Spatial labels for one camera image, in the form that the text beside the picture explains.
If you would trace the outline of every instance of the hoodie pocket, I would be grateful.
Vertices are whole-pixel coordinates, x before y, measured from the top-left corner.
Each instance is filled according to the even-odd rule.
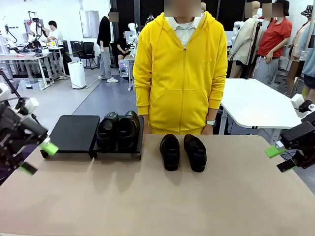
[[[209,101],[200,90],[185,90],[181,130],[200,129],[205,126]]]
[[[151,101],[149,124],[153,128],[178,132],[182,107],[182,91],[166,90]]]

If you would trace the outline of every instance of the yellow hoodie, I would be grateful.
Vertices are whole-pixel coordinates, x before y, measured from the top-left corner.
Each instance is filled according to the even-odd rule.
[[[223,26],[205,15],[184,49],[162,13],[140,33],[133,75],[139,115],[154,134],[200,134],[227,71]]]

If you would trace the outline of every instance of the white appliance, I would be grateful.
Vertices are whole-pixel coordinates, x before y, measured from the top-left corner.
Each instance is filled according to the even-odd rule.
[[[83,62],[73,61],[68,63],[70,79],[73,89],[83,89],[87,83],[85,81],[85,73]]]

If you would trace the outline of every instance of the gray pants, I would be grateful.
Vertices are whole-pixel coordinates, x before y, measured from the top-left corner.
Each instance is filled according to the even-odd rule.
[[[110,79],[112,73],[110,70],[110,54],[109,47],[104,48],[104,52],[100,52],[100,65],[99,65],[99,74],[105,79]]]
[[[272,61],[267,64],[266,58],[258,57],[253,78],[261,81],[266,85],[271,85],[276,75],[276,72],[278,71],[278,68],[279,58],[272,59]]]

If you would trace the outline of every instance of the zipper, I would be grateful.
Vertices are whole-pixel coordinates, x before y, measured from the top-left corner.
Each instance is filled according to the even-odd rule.
[[[183,79],[182,79],[182,108],[181,108],[181,122],[179,123],[179,133],[181,133],[182,123],[183,123],[183,116],[184,116],[184,87],[185,87],[185,65],[186,65],[186,49],[184,47],[184,61],[183,61]]]

